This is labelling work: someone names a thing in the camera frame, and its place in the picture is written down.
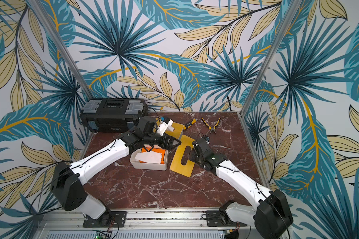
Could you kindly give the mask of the yellow wooden lid bottom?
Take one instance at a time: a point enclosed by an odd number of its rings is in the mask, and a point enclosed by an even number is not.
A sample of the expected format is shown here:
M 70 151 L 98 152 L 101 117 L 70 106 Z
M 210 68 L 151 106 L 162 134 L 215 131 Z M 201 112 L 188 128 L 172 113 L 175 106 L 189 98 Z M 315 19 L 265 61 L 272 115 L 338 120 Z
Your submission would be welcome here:
M 194 162 L 192 162 L 189 157 L 193 150 L 192 143 L 194 139 L 183 135 L 180 141 L 181 145 L 178 146 L 175 151 L 170 170 L 185 177 L 190 177 L 194 168 Z

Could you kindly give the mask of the orange tissue pack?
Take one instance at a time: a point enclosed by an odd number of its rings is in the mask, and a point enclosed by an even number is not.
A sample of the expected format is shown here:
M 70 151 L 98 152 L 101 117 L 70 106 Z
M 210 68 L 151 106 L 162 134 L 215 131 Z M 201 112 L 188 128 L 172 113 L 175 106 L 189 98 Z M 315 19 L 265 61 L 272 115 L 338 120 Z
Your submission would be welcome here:
M 135 159 L 140 163 L 165 164 L 166 150 L 160 147 L 143 147 Z

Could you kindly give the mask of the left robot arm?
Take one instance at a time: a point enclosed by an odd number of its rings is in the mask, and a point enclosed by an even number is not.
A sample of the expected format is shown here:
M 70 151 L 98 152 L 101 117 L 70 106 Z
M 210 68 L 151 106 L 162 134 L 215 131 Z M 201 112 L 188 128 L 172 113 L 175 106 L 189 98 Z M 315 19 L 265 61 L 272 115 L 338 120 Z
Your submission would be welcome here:
M 172 124 L 168 117 L 159 120 L 141 117 L 136 126 L 120 134 L 103 149 L 70 165 L 59 163 L 54 170 L 50 190 L 62 209 L 79 211 L 95 220 L 105 215 L 105 204 L 88 194 L 83 186 L 110 164 L 146 145 L 157 145 L 166 150 L 178 147 L 181 142 L 166 133 L 167 130 L 174 130 Z

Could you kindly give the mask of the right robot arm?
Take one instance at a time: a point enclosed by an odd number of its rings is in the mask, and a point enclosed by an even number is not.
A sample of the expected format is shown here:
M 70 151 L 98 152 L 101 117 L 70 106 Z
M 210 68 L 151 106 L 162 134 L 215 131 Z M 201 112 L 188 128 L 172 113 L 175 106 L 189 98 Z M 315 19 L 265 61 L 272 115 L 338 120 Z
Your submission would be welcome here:
M 245 206 L 230 200 L 217 211 L 207 211 L 208 226 L 247 225 L 255 228 L 264 239 L 278 239 L 290 232 L 294 219 L 282 191 L 272 191 L 257 183 L 223 154 L 214 152 L 204 137 L 195 140 L 192 146 L 191 161 L 227 182 L 250 203 Z

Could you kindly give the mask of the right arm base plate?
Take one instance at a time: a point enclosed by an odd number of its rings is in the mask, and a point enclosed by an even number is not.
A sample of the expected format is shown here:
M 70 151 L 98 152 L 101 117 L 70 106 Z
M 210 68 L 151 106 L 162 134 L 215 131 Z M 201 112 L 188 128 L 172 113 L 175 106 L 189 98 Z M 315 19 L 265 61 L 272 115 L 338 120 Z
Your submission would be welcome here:
M 247 226 L 242 222 L 233 222 L 228 216 L 227 213 L 221 212 L 219 210 L 206 211 L 201 215 L 203 220 L 206 220 L 208 227 L 238 227 L 238 226 Z

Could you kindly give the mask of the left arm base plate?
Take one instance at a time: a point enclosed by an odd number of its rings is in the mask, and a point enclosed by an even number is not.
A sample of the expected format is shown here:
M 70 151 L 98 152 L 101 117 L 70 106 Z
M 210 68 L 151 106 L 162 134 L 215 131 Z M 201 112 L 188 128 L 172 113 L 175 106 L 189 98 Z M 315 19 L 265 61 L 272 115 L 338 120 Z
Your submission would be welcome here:
M 127 211 L 106 211 L 98 219 L 84 215 L 84 228 L 108 228 L 111 225 L 123 228 L 125 225 Z

